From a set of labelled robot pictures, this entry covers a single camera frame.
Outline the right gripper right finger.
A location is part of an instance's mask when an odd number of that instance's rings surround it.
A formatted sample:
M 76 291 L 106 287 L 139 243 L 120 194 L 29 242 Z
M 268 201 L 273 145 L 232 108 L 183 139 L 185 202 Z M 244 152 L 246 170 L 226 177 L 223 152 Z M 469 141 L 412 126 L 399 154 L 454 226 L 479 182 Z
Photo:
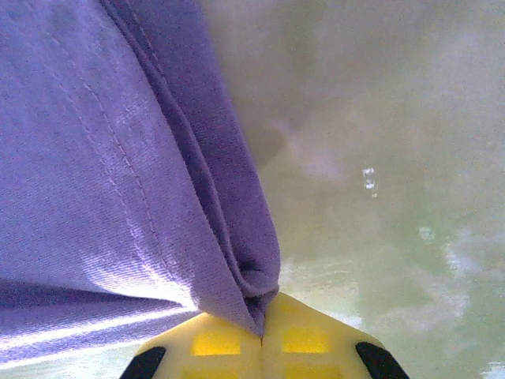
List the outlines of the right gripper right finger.
M 375 337 L 280 293 L 267 309 L 264 379 L 410 379 Z

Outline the purple t-shirt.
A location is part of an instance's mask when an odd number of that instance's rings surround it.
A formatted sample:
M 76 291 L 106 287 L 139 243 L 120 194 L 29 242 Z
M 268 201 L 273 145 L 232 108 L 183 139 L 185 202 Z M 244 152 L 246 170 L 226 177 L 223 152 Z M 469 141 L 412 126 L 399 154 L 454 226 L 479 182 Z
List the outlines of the purple t-shirt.
M 197 0 L 0 0 L 0 370 L 260 335 L 279 269 Z

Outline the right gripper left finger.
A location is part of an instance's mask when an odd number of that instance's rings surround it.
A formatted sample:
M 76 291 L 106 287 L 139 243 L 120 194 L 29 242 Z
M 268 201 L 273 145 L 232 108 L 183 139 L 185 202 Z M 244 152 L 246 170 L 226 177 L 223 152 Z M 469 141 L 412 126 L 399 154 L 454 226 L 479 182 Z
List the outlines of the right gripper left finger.
M 207 313 L 140 346 L 120 379 L 262 379 L 261 340 Z

